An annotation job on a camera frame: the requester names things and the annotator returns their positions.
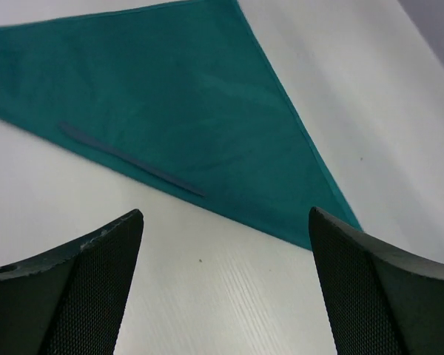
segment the black textured object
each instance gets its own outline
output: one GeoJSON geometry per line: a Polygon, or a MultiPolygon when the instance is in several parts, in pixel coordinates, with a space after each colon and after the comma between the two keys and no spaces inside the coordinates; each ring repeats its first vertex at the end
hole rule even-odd
{"type": "Polygon", "coordinates": [[[0,355],[112,354],[143,232],[138,210],[0,268],[0,355]]]}
{"type": "Polygon", "coordinates": [[[444,265],[320,210],[309,235],[340,355],[444,355],[444,265]]]}

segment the green mat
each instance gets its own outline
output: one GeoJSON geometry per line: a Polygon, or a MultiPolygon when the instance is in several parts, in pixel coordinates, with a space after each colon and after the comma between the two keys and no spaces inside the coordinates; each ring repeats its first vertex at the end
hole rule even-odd
{"type": "Polygon", "coordinates": [[[304,248],[312,206],[358,227],[235,0],[0,28],[0,119],[304,248]]]}

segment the tabletop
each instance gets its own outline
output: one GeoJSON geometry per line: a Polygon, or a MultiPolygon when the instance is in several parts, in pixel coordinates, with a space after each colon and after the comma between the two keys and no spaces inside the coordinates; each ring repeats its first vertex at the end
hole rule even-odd
{"type": "MultiPolygon", "coordinates": [[[[158,0],[0,0],[0,25],[158,0]]],[[[396,0],[239,0],[362,227],[444,262],[444,69],[396,0]]],[[[139,208],[116,354],[334,354],[310,251],[0,121],[0,265],[139,208]]]]}

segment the dark green towel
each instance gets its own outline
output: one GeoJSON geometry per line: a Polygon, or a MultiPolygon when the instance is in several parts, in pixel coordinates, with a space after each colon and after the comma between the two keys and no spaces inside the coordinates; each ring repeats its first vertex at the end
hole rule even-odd
{"type": "Polygon", "coordinates": [[[0,28],[0,118],[304,248],[358,226],[235,0],[0,28]]]}

